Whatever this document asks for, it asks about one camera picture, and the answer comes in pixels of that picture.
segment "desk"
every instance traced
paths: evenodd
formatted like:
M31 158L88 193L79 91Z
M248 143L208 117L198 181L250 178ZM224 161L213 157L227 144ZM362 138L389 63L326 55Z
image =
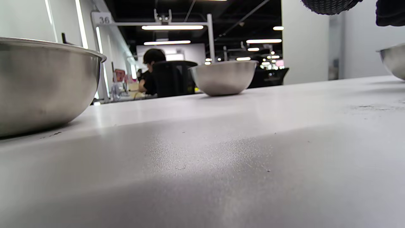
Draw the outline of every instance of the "desk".
M404 114L393 76L92 106L0 142L0 227L402 227Z

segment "metal frame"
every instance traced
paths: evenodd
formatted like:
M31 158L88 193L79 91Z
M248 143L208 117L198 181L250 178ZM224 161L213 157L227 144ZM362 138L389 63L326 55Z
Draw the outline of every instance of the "metal frame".
M167 23L162 22L114 22L109 24L95 24L94 26L160 26L160 25L180 25L180 26L187 26L187 25L202 25L208 27L208 39L209 39L209 52L210 58L212 62L216 62L215 58L215 44L214 44L214 30L213 30L213 23L212 23L212 14L207 14L207 22L171 22L171 11L169 11L170 20Z

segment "metal bowl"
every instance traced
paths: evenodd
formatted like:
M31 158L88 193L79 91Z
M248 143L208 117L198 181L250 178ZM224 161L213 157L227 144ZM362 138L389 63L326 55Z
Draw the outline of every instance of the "metal bowl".
M378 52L388 71L396 77L405 80L405 43L382 49Z
M197 87L209 96L239 94L252 82L257 61L227 61L190 68Z
M106 59L77 46L0 37L0 137L72 121L92 102Z

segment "black hair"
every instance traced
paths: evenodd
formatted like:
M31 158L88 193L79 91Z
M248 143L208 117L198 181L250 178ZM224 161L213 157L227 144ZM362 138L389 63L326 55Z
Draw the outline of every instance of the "black hair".
M144 64L151 64L152 62L162 62L166 61L166 56L164 52L160 49L149 49L146 51L145 55L143 55L143 63Z

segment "black office chair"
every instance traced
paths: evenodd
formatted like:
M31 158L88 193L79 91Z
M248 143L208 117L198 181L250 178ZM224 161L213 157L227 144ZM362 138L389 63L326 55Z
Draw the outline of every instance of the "black office chair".
M269 86L281 86L289 68L280 70L256 70L248 89Z
M164 61L153 65L158 97L175 97L195 94L195 83L190 67L198 64L190 61Z

